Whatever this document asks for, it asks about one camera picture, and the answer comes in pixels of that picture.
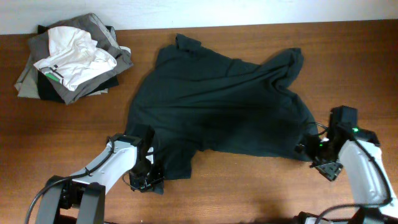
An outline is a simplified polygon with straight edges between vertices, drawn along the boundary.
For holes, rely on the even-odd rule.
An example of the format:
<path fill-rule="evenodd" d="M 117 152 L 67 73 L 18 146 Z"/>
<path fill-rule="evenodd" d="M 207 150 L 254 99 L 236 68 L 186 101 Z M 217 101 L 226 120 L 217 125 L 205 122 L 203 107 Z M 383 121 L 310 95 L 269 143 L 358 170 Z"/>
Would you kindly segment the dark green t-shirt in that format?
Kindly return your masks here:
<path fill-rule="evenodd" d="M 290 90 L 303 63 L 299 48 L 255 64 L 177 34 L 131 101 L 125 132 L 140 124 L 154 130 L 155 163 L 167 180 L 190 178 L 192 158 L 207 149 L 307 162 L 296 147 L 317 129 Z"/>

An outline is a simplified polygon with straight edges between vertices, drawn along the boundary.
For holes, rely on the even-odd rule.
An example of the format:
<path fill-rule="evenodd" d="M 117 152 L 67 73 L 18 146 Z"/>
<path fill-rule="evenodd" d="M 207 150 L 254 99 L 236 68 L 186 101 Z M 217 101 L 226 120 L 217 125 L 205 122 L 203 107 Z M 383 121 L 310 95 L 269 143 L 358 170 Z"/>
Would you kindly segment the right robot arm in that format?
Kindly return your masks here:
<path fill-rule="evenodd" d="M 332 108 L 328 126 L 321 134 L 307 134 L 296 146 L 330 182 L 345 170 L 354 203 L 332 206 L 319 215 L 300 212 L 293 222 L 309 223 L 397 223 L 397 196 L 382 163 L 375 132 L 358 126 L 358 110 Z"/>

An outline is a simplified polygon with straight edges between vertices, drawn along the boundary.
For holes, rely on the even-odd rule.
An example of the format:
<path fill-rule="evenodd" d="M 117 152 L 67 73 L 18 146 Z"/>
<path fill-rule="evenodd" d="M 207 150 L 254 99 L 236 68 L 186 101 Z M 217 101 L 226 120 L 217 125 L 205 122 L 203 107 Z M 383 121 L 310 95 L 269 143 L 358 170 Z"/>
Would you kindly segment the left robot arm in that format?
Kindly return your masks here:
<path fill-rule="evenodd" d="M 119 179 L 133 191 L 162 194 L 164 174 L 154 157 L 154 135 L 150 126 L 137 124 L 131 133 L 107 138 L 102 153 L 84 168 L 47 181 L 25 221 L 38 203 L 36 223 L 104 223 L 105 196 Z"/>

